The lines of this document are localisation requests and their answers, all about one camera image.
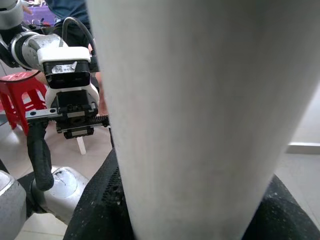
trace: black mesh cloth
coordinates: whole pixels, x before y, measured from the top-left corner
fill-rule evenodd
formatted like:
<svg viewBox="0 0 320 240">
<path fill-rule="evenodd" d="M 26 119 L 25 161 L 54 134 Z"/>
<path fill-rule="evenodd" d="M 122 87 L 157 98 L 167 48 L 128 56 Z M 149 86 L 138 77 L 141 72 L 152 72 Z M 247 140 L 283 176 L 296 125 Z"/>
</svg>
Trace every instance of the black mesh cloth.
<svg viewBox="0 0 320 240">
<path fill-rule="evenodd" d="M 89 181 L 63 240 L 133 240 L 124 191 L 113 149 Z"/>
<path fill-rule="evenodd" d="M 274 176 L 242 240 L 320 240 L 320 232 Z"/>
<path fill-rule="evenodd" d="M 63 240 L 133 239 L 113 149 L 86 186 Z M 274 176 L 242 240 L 320 240 L 320 232 Z"/>
</svg>

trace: wall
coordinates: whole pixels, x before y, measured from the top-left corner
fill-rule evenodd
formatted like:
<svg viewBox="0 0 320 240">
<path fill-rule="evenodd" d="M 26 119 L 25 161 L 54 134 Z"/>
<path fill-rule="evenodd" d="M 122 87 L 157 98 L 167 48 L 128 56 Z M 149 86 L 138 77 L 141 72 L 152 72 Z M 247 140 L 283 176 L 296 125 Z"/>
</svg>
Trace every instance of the wall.
<svg viewBox="0 0 320 240">
<path fill-rule="evenodd" d="M 292 138 L 292 142 L 320 144 L 320 85 Z"/>
</svg>

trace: white cylindrical object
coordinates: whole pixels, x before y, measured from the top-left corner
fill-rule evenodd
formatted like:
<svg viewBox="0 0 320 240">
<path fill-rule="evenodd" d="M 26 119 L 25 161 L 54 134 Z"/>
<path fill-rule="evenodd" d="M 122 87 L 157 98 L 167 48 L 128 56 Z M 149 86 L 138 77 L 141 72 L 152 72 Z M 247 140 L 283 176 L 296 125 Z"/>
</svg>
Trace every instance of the white cylindrical object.
<svg viewBox="0 0 320 240">
<path fill-rule="evenodd" d="M 13 176 L 0 170 L 0 236 L 14 240 L 27 219 L 26 191 Z"/>
<path fill-rule="evenodd" d="M 313 94 L 320 2 L 88 1 L 138 240 L 239 240 Z"/>
<path fill-rule="evenodd" d="M 85 145 L 83 137 L 82 136 L 77 137 L 76 142 L 78 143 L 81 155 L 85 155 L 87 153 L 87 151 L 86 151 L 86 145 Z"/>
</svg>

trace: tiled floor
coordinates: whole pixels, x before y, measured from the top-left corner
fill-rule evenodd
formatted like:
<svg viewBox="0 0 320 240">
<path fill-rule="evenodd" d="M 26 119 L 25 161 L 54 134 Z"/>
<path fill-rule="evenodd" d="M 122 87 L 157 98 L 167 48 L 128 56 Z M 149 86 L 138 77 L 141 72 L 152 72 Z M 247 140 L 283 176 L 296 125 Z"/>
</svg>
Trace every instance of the tiled floor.
<svg viewBox="0 0 320 240">
<path fill-rule="evenodd" d="M 70 166 L 91 178 L 111 150 L 107 129 L 96 128 L 93 136 L 84 137 L 86 155 L 81 155 L 75 139 L 66 140 L 55 132 L 51 123 L 47 128 L 46 142 L 51 150 L 53 165 Z M 10 173 L 19 178 L 31 172 L 27 155 L 26 137 L 8 124 L 0 127 L 0 159 Z M 286 154 L 276 174 L 291 191 L 297 202 L 320 228 L 320 156 Z M 62 240 L 67 226 L 51 214 L 34 214 L 26 221 L 15 240 Z"/>
</svg>

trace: white floor tile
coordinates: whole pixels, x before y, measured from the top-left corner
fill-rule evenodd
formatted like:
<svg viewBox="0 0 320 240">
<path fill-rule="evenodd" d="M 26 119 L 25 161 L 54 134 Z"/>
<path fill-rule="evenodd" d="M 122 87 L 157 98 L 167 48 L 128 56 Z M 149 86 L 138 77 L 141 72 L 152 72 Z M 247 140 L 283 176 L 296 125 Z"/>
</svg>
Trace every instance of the white floor tile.
<svg viewBox="0 0 320 240">
<path fill-rule="evenodd" d="M 67 166 L 77 170 L 79 173 L 91 179 L 92 176 L 100 168 L 107 155 L 90 156 L 79 155 L 77 157 L 70 157 L 65 154 L 54 154 L 52 164 L 56 166 Z"/>
<path fill-rule="evenodd" d="M 9 122 L 7 121 L 6 123 L 4 123 L 3 125 L 0 126 L 0 142 L 5 139 L 10 133 L 11 133 L 12 129 L 11 126 L 9 124 Z"/>
<path fill-rule="evenodd" d="M 55 218 L 52 214 L 33 214 L 24 224 L 22 230 L 43 234 L 55 234 L 63 236 L 67 225 Z"/>
<path fill-rule="evenodd" d="M 15 178 L 22 176 L 31 166 L 27 153 L 27 140 L 21 128 L 16 127 L 0 141 L 0 159 Z"/>
<path fill-rule="evenodd" d="M 318 223 L 320 223 L 320 156 L 288 154 L 284 159 L 288 169 L 310 207 Z"/>
<path fill-rule="evenodd" d="M 318 219 L 314 215 L 312 209 L 310 208 L 306 196 L 300 189 L 299 185 L 297 184 L 297 180 L 291 174 L 291 160 L 290 155 L 286 154 L 281 159 L 279 166 L 275 172 L 275 174 L 281 179 L 283 184 L 286 188 L 290 191 L 294 199 L 300 205 L 300 207 L 305 211 L 305 213 L 311 218 L 314 224 L 320 229 L 320 224 Z"/>
<path fill-rule="evenodd" d="M 21 231 L 15 240 L 63 240 L 63 236 L 31 232 L 31 231 Z"/>
</svg>

